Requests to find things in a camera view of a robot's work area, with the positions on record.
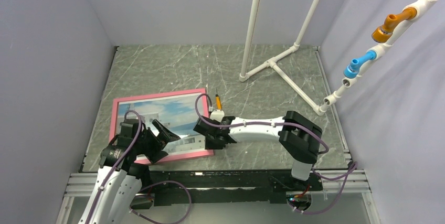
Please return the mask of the pink picture frame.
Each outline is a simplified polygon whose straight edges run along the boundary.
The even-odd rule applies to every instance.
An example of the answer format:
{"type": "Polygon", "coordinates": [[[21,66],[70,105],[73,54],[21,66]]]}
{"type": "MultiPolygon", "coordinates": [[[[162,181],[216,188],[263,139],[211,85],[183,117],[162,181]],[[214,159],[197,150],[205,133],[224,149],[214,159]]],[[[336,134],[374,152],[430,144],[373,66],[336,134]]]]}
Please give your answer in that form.
{"type": "Polygon", "coordinates": [[[134,110],[154,134],[158,130],[152,122],[158,120],[180,137],[165,146],[168,155],[160,160],[161,163],[213,156],[214,151],[205,149],[205,137],[193,130],[198,120],[195,101],[203,93],[206,93],[205,88],[116,98],[112,105],[109,139],[120,132],[125,113],[134,110]]]}

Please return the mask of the orange handled screwdriver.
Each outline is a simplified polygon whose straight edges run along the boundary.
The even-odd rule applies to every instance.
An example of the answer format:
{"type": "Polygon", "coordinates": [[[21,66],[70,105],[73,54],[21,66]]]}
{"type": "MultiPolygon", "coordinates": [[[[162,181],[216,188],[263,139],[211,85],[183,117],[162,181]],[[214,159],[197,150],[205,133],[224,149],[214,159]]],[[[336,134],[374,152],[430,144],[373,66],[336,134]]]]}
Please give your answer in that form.
{"type": "Polygon", "coordinates": [[[221,104],[221,99],[218,93],[217,88],[215,89],[215,100],[216,100],[216,107],[218,110],[222,110],[222,104],[221,104]]]}

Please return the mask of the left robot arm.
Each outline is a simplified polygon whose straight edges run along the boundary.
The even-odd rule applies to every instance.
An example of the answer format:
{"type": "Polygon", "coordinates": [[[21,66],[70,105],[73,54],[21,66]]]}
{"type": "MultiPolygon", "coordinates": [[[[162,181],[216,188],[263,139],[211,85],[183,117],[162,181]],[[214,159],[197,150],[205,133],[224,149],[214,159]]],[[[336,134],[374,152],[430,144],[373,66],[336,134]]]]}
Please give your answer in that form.
{"type": "Polygon", "coordinates": [[[149,167],[136,163],[144,155],[151,164],[165,158],[164,147],[180,136],[153,120],[151,129],[138,119],[125,119],[120,132],[101,152],[100,168],[79,223],[120,223],[136,194],[151,185],[149,167]]]}

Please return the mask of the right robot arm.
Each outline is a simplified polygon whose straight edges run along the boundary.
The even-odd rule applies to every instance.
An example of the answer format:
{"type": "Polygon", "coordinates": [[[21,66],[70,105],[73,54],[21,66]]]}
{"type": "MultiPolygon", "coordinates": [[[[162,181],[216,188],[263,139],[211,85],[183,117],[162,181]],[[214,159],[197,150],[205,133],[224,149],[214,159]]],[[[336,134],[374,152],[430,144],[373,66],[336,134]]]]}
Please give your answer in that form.
{"type": "Polygon", "coordinates": [[[309,184],[310,172],[320,154],[323,130],[295,111],[272,119],[243,119],[224,116],[220,121],[200,117],[193,130],[205,137],[205,149],[221,150],[227,144],[241,141],[279,142],[292,156],[293,163],[289,183],[301,190],[309,184]]]}

